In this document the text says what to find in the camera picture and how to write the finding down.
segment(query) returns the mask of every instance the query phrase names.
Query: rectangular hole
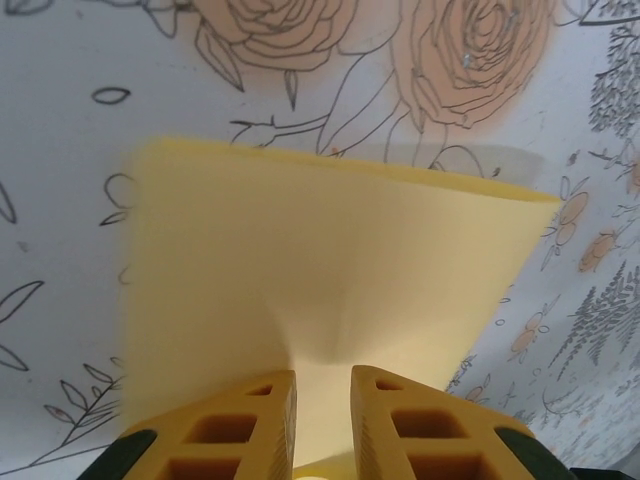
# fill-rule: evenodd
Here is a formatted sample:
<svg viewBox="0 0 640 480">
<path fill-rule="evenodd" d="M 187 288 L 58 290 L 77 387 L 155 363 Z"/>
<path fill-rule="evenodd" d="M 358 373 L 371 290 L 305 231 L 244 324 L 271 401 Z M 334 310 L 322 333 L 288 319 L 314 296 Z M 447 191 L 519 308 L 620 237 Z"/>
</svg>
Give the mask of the rectangular hole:
<svg viewBox="0 0 640 480">
<path fill-rule="evenodd" d="M 239 458 L 173 459 L 166 480 L 233 480 L 239 465 Z"/>
<path fill-rule="evenodd" d="M 251 395 L 254 397 L 263 397 L 271 394 L 271 390 L 273 390 L 273 385 L 265 385 L 264 387 L 256 388 L 255 390 L 251 390 L 247 395 Z"/>
<path fill-rule="evenodd" d="M 246 443 L 258 417 L 216 415 L 200 420 L 187 436 L 187 443 Z"/>
<path fill-rule="evenodd" d="M 394 385 L 386 380 L 376 380 L 376 388 L 378 390 L 402 390 L 402 387 Z"/>
<path fill-rule="evenodd" d="M 482 458 L 475 456 L 409 456 L 416 480 L 500 480 Z"/>
<path fill-rule="evenodd" d="M 396 410 L 391 419 L 401 438 L 466 438 L 453 415 L 440 410 Z"/>
</svg>

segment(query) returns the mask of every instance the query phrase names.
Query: orange rose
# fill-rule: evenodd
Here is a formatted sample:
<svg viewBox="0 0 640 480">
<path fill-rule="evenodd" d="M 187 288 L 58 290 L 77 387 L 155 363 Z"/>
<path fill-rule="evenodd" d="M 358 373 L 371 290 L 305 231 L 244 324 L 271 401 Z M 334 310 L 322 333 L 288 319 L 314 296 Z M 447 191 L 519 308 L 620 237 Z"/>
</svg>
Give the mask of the orange rose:
<svg viewBox="0 0 640 480">
<path fill-rule="evenodd" d="M 280 70 L 313 70 L 329 59 L 356 11 L 357 0 L 193 0 L 193 5 L 243 62 Z"/>
<path fill-rule="evenodd" d="M 524 89 L 547 40 L 553 0 L 403 0 L 391 40 L 400 95 L 425 115 L 470 128 Z"/>
</svg>

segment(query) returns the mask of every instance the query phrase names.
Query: floral wallpaper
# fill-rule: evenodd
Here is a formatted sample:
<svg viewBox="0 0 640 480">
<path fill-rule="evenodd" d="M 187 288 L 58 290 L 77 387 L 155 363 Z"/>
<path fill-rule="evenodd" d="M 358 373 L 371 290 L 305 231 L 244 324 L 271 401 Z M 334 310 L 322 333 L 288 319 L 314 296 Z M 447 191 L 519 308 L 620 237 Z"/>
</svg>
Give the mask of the floral wallpaper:
<svg viewBox="0 0 640 480">
<path fill-rule="evenodd" d="M 119 431 L 122 156 L 166 133 L 559 196 L 448 391 L 568 466 L 640 442 L 637 0 L 2 6 L 0 477 L 75 478 Z"/>
</svg>

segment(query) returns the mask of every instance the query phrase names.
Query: yellow foam block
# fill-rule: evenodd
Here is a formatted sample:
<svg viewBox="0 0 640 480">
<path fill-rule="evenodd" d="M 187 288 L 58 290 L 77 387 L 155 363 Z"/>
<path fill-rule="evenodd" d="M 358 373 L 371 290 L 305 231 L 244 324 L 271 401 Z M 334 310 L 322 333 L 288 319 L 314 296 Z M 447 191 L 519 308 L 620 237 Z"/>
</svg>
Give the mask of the yellow foam block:
<svg viewBox="0 0 640 480">
<path fill-rule="evenodd" d="M 124 417 L 295 369 L 296 464 L 352 448 L 350 368 L 443 388 L 557 209 L 443 172 L 164 139 L 133 172 Z"/>
</svg>

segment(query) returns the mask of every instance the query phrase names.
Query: yellow plastic part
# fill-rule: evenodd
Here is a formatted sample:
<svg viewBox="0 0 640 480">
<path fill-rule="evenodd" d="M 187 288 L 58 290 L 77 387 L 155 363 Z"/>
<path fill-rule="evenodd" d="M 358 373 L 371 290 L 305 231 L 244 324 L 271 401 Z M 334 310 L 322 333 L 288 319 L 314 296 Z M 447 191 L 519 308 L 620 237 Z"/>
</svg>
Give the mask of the yellow plastic part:
<svg viewBox="0 0 640 480">
<path fill-rule="evenodd" d="M 291 480 L 295 373 L 281 371 L 138 423 L 157 438 L 125 480 Z"/>
<path fill-rule="evenodd" d="M 534 478 L 494 430 L 520 422 L 379 368 L 353 368 L 351 419 L 360 480 Z"/>
<path fill-rule="evenodd" d="M 533 480 L 495 433 L 517 420 L 386 370 L 355 366 L 355 452 L 293 470 L 295 373 L 245 382 L 139 423 L 156 440 L 125 480 Z"/>
</svg>

